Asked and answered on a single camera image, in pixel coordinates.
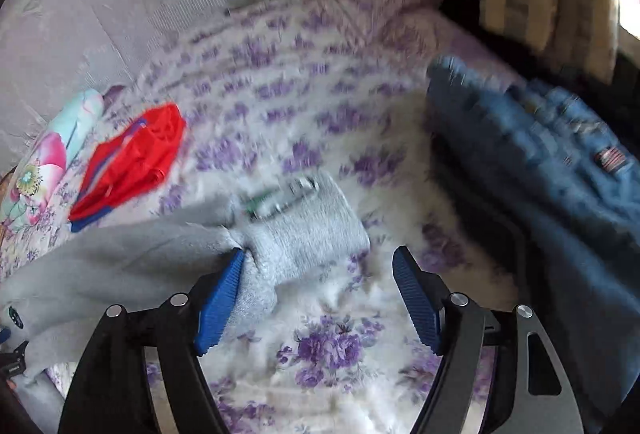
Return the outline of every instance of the bright light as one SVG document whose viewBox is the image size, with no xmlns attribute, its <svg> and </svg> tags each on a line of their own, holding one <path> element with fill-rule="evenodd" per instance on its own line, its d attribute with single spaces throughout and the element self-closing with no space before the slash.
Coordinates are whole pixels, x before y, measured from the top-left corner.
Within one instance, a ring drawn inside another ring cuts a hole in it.
<svg viewBox="0 0 640 434">
<path fill-rule="evenodd" d="M 620 26 L 640 39 L 640 0 L 620 1 Z"/>
</svg>

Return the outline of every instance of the red cloth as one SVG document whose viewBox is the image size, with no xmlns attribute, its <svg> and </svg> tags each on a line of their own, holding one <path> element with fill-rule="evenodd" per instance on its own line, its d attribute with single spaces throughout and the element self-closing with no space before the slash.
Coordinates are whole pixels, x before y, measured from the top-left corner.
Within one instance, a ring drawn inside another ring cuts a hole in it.
<svg viewBox="0 0 640 434">
<path fill-rule="evenodd" d="M 185 123 L 174 103 L 145 111 L 122 134 L 96 147 L 70 221 L 104 213 L 160 185 L 174 162 Z"/>
</svg>

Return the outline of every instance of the red and white striped patch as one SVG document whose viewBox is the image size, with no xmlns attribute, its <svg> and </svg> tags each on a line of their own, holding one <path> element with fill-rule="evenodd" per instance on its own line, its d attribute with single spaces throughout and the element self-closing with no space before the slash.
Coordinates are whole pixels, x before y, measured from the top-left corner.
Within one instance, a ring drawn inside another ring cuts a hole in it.
<svg viewBox="0 0 640 434">
<path fill-rule="evenodd" d="M 617 147 L 607 147 L 594 157 L 595 161 L 607 172 L 616 172 L 625 165 L 626 156 Z"/>
</svg>

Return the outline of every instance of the blue jeans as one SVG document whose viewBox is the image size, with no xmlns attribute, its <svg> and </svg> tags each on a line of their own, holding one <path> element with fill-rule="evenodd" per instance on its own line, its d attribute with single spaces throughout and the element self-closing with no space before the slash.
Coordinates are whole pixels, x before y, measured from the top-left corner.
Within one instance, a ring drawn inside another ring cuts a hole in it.
<svg viewBox="0 0 640 434">
<path fill-rule="evenodd" d="M 467 172 L 527 224 L 580 387 L 610 416 L 640 374 L 640 165 L 579 98 L 542 82 L 487 90 L 455 58 L 429 100 Z"/>
</svg>

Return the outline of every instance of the bed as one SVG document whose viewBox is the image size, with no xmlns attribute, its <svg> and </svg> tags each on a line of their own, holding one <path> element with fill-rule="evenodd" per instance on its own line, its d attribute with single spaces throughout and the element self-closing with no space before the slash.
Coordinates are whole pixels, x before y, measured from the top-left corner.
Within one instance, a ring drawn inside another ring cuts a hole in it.
<svg viewBox="0 0 640 434">
<path fill-rule="evenodd" d="M 68 212 L 95 146 L 144 109 L 175 101 L 188 132 L 166 183 L 92 226 L 151 219 L 222 191 L 255 193 L 322 167 L 371 239 L 370 254 L 279 287 L 273 316 L 201 359 L 231 432 L 408 432 L 438 358 L 418 341 L 392 252 L 408 245 L 421 267 L 482 306 L 516 303 L 511 275 L 465 238 L 430 175 L 426 68 L 453 54 L 496 90 L 520 78 L 438 2 L 272 0 L 165 43 L 135 83 L 108 91 L 104 116 L 39 223 L 5 238 L 0 280 L 72 239 Z M 491 359 L 486 350 L 468 432 L 479 427 Z M 48 370 L 62 395 L 73 370 Z M 159 367 L 147 372 L 162 430 L 174 432 Z"/>
</svg>

